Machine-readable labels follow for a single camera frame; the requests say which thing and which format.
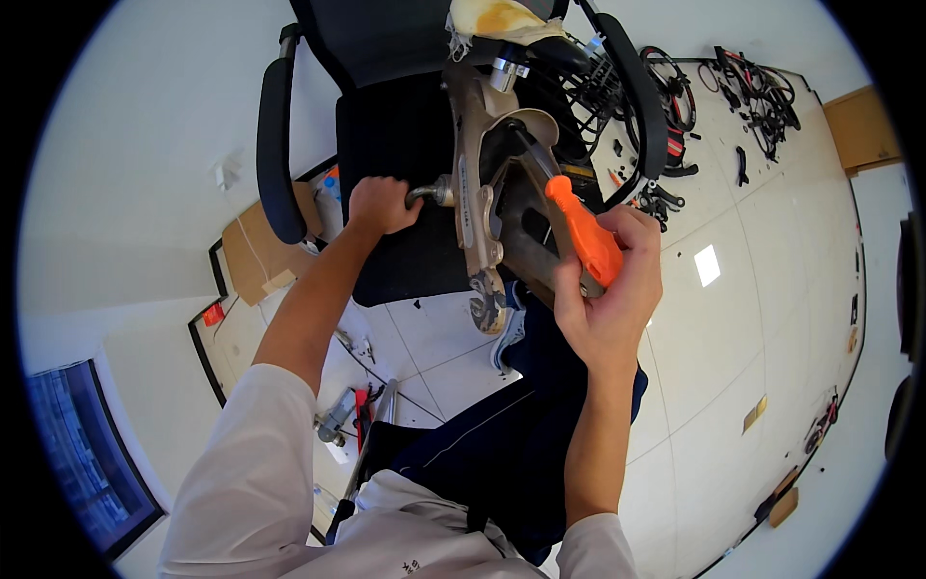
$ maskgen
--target tiled floor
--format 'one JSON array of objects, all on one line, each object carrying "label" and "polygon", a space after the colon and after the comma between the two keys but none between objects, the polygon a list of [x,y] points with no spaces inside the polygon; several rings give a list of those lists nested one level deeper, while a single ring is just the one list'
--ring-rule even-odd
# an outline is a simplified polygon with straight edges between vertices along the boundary
[{"label": "tiled floor", "polygon": [[[758,504],[803,460],[804,436],[828,392],[845,390],[858,353],[846,352],[855,294],[864,321],[851,190],[814,95],[792,78],[803,129],[789,130],[773,164],[722,96],[696,79],[695,66],[682,64],[694,79],[695,130],[703,140],[687,142],[685,160],[697,162],[700,172],[661,182],[687,206],[672,214],[662,238],[664,296],[638,352],[650,385],[631,428],[620,502],[642,577],[691,577],[751,527]],[[626,139],[622,126],[609,126],[602,142],[613,138]],[[744,187],[735,185],[737,145],[747,155]],[[624,150],[615,158],[609,146],[599,147],[599,176],[629,164],[626,141]],[[604,181],[602,189],[609,193],[613,185]],[[720,276],[702,286],[694,257],[709,245]],[[284,293],[260,309],[238,303],[214,339],[214,328],[200,327],[226,393]],[[400,381],[408,399],[397,402],[399,423],[435,427],[515,379],[489,366],[492,338],[473,326],[469,297],[376,308],[352,303],[344,313],[341,328],[355,342],[372,344],[375,363],[369,357],[364,363]],[[232,293],[226,306],[233,299]],[[371,381],[332,340],[319,407]],[[763,396],[768,409],[743,432],[746,413]],[[351,457],[355,446],[348,442]],[[338,464],[321,442],[316,450],[319,484],[341,495],[352,463]],[[330,517],[317,511],[324,531]],[[544,570],[557,575],[552,558]]]}]

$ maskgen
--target white cloth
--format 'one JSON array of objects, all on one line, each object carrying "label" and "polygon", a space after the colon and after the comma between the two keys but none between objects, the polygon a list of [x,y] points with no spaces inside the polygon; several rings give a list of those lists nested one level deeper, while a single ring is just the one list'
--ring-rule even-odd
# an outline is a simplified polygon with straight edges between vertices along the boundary
[{"label": "white cloth", "polygon": [[[242,376],[174,501],[159,576],[544,576],[497,527],[465,533],[464,507],[390,471],[367,483],[335,545],[307,547],[315,406],[287,370],[258,364]],[[636,576],[616,514],[573,524],[557,562],[567,579]]]}]

